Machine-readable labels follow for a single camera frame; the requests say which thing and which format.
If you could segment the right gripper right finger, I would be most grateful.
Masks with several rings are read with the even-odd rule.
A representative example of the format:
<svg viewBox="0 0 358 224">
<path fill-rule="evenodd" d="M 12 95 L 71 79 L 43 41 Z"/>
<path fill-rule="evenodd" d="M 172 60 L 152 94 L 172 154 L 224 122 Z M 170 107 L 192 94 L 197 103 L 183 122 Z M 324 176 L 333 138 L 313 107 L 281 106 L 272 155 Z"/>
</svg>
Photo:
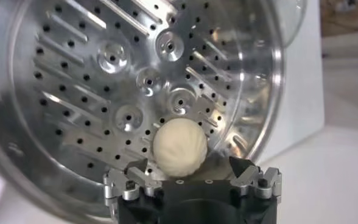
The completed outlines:
<svg viewBox="0 0 358 224">
<path fill-rule="evenodd" d="M 250 192 L 256 198 L 269 200 L 276 198 L 281 201 L 283 176 L 279 169 L 269 167 L 265 172 L 249 159 L 229 157 L 229 163 L 234 177 L 230 185 L 240 190 L 241 196 Z"/>
</svg>

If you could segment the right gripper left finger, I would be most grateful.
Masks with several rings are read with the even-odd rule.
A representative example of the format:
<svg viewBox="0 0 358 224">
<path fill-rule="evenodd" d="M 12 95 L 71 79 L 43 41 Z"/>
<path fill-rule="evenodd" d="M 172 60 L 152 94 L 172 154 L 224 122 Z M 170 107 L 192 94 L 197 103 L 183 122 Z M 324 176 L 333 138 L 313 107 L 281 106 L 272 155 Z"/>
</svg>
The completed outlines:
<svg viewBox="0 0 358 224">
<path fill-rule="evenodd" d="M 128 163 L 124 169 L 110 168 L 104 175 L 104 198 L 106 201 L 122 198 L 137 200 L 141 193 L 157 197 L 163 193 L 163 183 L 146 175 L 147 159 Z"/>
</svg>

